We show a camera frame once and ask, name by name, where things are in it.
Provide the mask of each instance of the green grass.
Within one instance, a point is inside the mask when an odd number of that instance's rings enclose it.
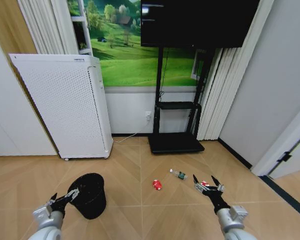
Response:
[[[98,37],[114,35],[113,47],[109,42],[99,42]],[[103,21],[102,31],[90,31],[93,55],[100,59],[103,82],[109,86],[155,86],[158,64],[156,47],[141,47],[140,33],[130,33],[129,46],[124,45],[124,28],[118,24]],[[167,49],[164,52],[162,76],[166,64]],[[164,86],[195,86],[191,79],[194,51],[169,49]]]

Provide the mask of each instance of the white air purifier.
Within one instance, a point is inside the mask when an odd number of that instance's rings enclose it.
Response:
[[[107,158],[113,139],[100,61],[89,55],[10,54],[61,158]]]

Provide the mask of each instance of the white cable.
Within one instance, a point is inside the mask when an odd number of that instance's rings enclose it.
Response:
[[[136,135],[138,133],[140,133],[143,129],[146,128],[146,126],[148,126],[149,123],[150,123],[150,120],[148,120],[147,124],[141,130],[137,131],[136,133],[134,133],[134,134],[132,134],[130,136],[127,136],[126,138],[122,139],[121,141],[114,141],[114,142],[119,144],[119,143],[123,142],[124,140],[126,140],[126,139],[128,139],[128,138],[130,138],[130,137],[132,137],[132,136],[134,136],[134,135]]]

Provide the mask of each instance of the black tv stand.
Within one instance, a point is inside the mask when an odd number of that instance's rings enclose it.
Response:
[[[164,47],[159,47],[158,66],[156,74],[155,105],[153,119],[153,133],[148,137],[151,152],[154,154],[172,154],[172,153],[193,153],[201,152],[205,148],[197,140],[199,122],[201,116],[201,106],[199,98],[204,88],[205,77],[215,54],[215,48],[208,49],[204,56],[204,64],[201,69],[199,81],[197,83],[193,102],[191,101],[160,101],[161,72],[164,56]],[[172,109],[190,109],[189,120],[185,132],[159,133],[160,111]]]

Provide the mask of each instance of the door frame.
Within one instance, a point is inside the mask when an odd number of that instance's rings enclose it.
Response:
[[[252,167],[251,171],[257,176],[267,175],[275,166],[282,154],[300,139],[300,111],[285,128],[273,145],[263,155],[261,160]]]

